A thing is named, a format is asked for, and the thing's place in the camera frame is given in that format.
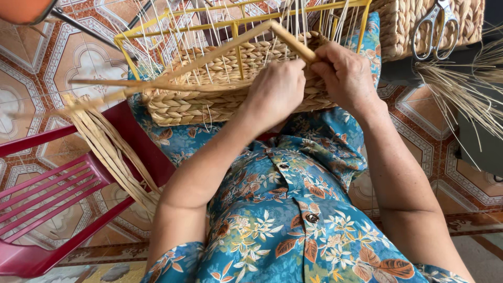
red plastic chair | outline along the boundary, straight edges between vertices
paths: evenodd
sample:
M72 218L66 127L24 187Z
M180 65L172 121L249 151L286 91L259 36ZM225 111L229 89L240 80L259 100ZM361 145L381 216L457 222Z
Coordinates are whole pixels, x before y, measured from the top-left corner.
M118 105L108 109L107 111L104 111L103 115L111 122L112 125L117 128L117 131L121 134L121 136L130 144L133 150L135 150L135 152L151 174L152 178L154 179L154 182L158 186L164 185L168 181L171 174L175 171L175 167L171 164L167 157L154 145L154 143L150 141L145 132L136 123L134 117L131 115L127 103L125 101L121 102ZM76 128L73 125L70 125L0 145L0 157L13 154L24 149L29 149L34 146L42 145L74 132L77 132ZM130 163L130 161L125 157L124 160L134 177L138 180L141 180L140 174ZM71 169L67 173L60 173L63 170L71 168L72 166L77 167L75 169ZM69 179L70 176L74 176L77 173L81 173L81 175L78 175L71 180ZM36 199L28 200L28 202L20 205L19 207L16 207L15 209L12 209L4 215L1 215L0 223L2 223L12 218L13 216L16 216L19 213L25 211L26 209L40 203L43 200L46 200L50 197L55 197L53 200L49 201L48 203L42 204L32 212L19 217L12 223L7 223L6 225L4 225L0 229L1 236L11 231L13 228L19 226L19 224L34 219L33 217L41 212L44 212L46 209L53 207L63 200L68 200L66 203L59 207L56 207L54 210L44 215L43 217L35 219L34 222L29 223L26 227L20 229L19 231L6 237L5 239L0 240L0 276L34 278L44 275L59 261L67 257L70 252L79 247L97 231L103 228L108 222L112 221L121 212L123 212L126 208L134 203L133 198L128 197L57 249L46 250L35 245L21 246L12 244L13 241L20 238L29 231L35 229L37 226L51 219L61 211L67 209L81 199L91 195L95 191L98 191L99 189L109 185L110 183L115 182L114 178L96 158L96 156L92 152L88 152L87 154L82 155L81 157L61 167L45 172L44 174L36 178L0 192L0 199L54 175L59 176L55 179L48 180L46 183L32 190L24 192L20 195L10 198L5 202L0 203L0 211L3 211L5 208L20 201L26 200L36 193L43 192L47 188L52 188L50 191L44 193ZM58 183L61 181L65 181L66 183L64 183L63 185L58 185ZM78 191L82 193L80 195L76 195L72 199L68 199Z

woman's left hand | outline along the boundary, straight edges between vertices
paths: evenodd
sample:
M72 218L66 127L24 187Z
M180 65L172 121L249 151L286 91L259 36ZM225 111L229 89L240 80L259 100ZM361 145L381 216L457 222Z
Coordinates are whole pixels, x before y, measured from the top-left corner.
M286 119L304 98L305 66L301 59L269 64L255 77L237 116L249 120L257 135Z

hand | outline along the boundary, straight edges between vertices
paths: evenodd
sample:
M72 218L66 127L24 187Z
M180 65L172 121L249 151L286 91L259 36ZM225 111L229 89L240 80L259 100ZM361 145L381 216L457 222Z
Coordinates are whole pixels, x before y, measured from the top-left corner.
M255 77L237 115L250 121L257 135L286 119L300 105L305 66L301 59L271 63Z
M374 87L370 61L335 42L315 51L322 62L311 69L323 78L333 101L357 120L366 120L376 112L387 112Z

finished woven basket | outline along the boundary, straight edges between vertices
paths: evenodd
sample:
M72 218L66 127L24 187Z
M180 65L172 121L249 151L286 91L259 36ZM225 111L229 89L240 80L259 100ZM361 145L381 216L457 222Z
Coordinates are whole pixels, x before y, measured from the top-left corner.
M306 33L305 37L307 46L312 50L327 42L324 36L315 31ZM304 42L304 36L299 34L298 40ZM296 58L296 53L279 39L276 44L269 41L245 42L240 47L244 80L240 78L236 52L229 51L214 59L207 65L207 69L202 67L171 79L170 83L182 86L184 91L149 89L143 92L142 100L152 119L159 126L226 121L245 100L253 78L264 67L264 61L281 62L286 57ZM208 46L204 50L194 48L194 51L180 51L181 58L174 59L171 65L174 71L177 71L189 64L190 60L202 56L203 51L206 53L215 49L214 46ZM168 67L161 76L171 71ZM324 82L319 76L309 71L306 71L305 76L304 100L296 112L336 106L328 99Z
M394 61L412 55L410 48L412 34L417 23L430 11L436 0L374 0L370 11L381 17L382 61ZM482 39L484 23L484 0L450 0L451 10L459 22L457 46L468 45ZM424 52L426 30L420 27L417 42L418 51ZM444 33L440 47L448 49L454 40L453 31Z

yellow metal frame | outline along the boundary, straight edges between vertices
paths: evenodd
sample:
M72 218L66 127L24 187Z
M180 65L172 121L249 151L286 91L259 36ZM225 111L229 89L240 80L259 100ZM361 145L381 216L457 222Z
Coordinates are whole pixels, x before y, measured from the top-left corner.
M240 10L243 13L244 16L244 6L247 4L253 4L257 2L261 2L263 0L249 0L245 2L240 2L240 3L233 3L229 4L227 6L213 6L213 7L204 7L204 8L194 8L194 9L187 9L187 10L182 10L182 11L171 11L169 8L166 8L164 10L164 13L162 15L159 15L157 19L152 19L146 23L144 23L142 26L133 28L129 31L125 31L121 34L118 34L114 37L114 43L122 50L122 53L126 57L126 60L128 62L128 65L130 66L135 78L137 80L140 80L140 76L138 75L138 72L136 70L136 66L131 60L131 57L129 57L129 54L126 52L124 49L122 41L125 39L134 39L134 38L143 38L143 37L152 37L152 36L158 36L158 35L164 35L164 34L170 34L172 33L171 30L164 30L164 31L157 31L157 32L148 32L148 33L138 33L141 31L144 31L146 28L157 24L157 21L160 21L166 17L176 17L176 16L181 16L184 14L190 14L193 12L205 12L208 10L221 10L221 9L227 9L227 8L232 8L232 7L239 7ZM362 23L360 25L360 31L365 30L365 26L367 23L367 17L369 14L369 6L372 0L349 0L348 7L359 7L359 6L365 6L365 10L363 11L362 14ZM335 3L329 3L329 4L322 4L322 5L317 5L317 6L312 6L312 7L306 7L304 8L304 12L315 12L315 11L324 11L324 10L331 10L331 9L342 9L344 8L346 4L346 1L339 1ZM301 13L301 9L297 10L291 10L289 15L295 15L296 13ZM240 24L246 24L251 23L251 22L256 22L256 21L265 21L265 20L270 20L274 18L279 18L282 16L283 13L271 13L271 14L264 14L260 16L254 16L254 17L249 17L249 18L242 18L242 19L236 19L232 21L223 21L223 22L216 22L212 24L205 24L205 25L198 25L198 26L192 26L192 27L184 27L184 28L178 28L177 32L186 32L186 31L196 31L196 30L206 30L206 29L213 29L213 28L219 28L219 27L225 27L225 26L230 26L231 31L232 31L232 36L235 38L237 36L237 31L238 27ZM357 50L356 53L360 53L360 46L362 45L362 40L363 40L363 32L360 32L359 38L358 38L358 45L357 45ZM236 48L236 54L240 54L240 49L239 47ZM241 76L242 76L242 65L240 62L238 62L240 71L241 71Z

